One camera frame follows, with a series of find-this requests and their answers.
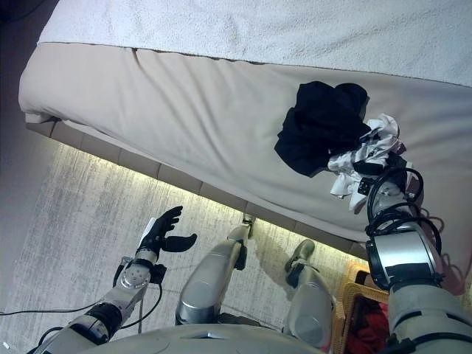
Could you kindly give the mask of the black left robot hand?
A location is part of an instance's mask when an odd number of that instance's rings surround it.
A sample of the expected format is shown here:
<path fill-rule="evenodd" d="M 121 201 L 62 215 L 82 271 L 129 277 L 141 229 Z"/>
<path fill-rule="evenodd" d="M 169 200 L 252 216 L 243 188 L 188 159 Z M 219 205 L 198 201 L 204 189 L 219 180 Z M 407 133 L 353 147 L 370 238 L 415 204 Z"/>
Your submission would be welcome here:
<path fill-rule="evenodd" d="M 180 253 L 191 249 L 197 240 L 197 234 L 186 237 L 167 236 L 168 232 L 175 229 L 182 210 L 183 206 L 176 206 L 157 218 L 142 239 L 136 253 L 151 251 L 158 257 L 160 251 Z"/>

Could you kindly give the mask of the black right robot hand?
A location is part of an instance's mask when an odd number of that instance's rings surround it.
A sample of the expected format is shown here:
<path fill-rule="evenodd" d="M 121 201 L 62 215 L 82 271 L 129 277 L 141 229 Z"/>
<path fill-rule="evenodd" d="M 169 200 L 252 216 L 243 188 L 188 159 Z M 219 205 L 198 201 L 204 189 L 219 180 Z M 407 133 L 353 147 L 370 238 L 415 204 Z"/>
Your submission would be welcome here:
<path fill-rule="evenodd" d="M 385 165 L 382 165 L 380 163 L 359 161 L 353 164 L 354 171 L 361 175 L 361 181 L 357 189 L 358 193 L 361 195 L 369 195 L 372 185 L 386 171 L 407 167 L 408 164 L 405 159 L 394 153 L 389 153 L 385 163 Z"/>

